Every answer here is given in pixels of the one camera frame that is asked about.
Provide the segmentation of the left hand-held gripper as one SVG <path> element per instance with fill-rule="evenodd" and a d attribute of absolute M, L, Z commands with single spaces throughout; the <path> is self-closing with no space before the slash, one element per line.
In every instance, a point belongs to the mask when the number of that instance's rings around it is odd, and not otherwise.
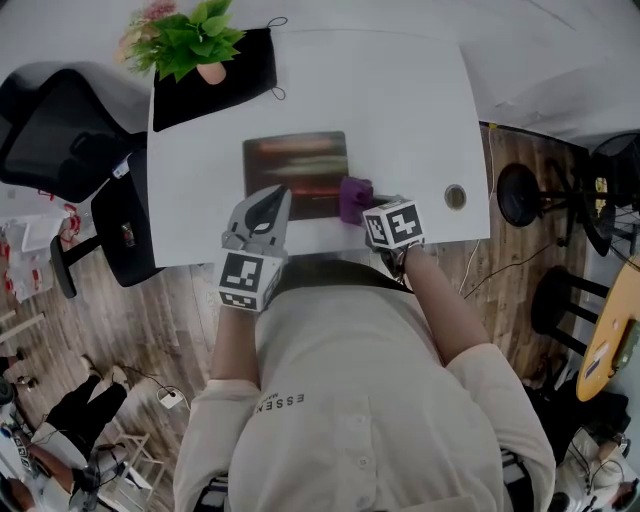
<path fill-rule="evenodd" d="M 236 205 L 216 263 L 223 305 L 253 312 L 268 306 L 288 260 L 284 241 L 291 203 L 291 191 L 274 185 Z"/>

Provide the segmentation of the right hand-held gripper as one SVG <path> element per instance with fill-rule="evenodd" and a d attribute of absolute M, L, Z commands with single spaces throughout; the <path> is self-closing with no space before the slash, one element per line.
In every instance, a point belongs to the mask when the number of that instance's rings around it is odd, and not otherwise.
<path fill-rule="evenodd" d="M 425 242 L 416 202 L 401 195 L 374 195 L 372 205 L 363 212 L 366 243 L 392 276 L 403 276 L 408 249 Z"/>

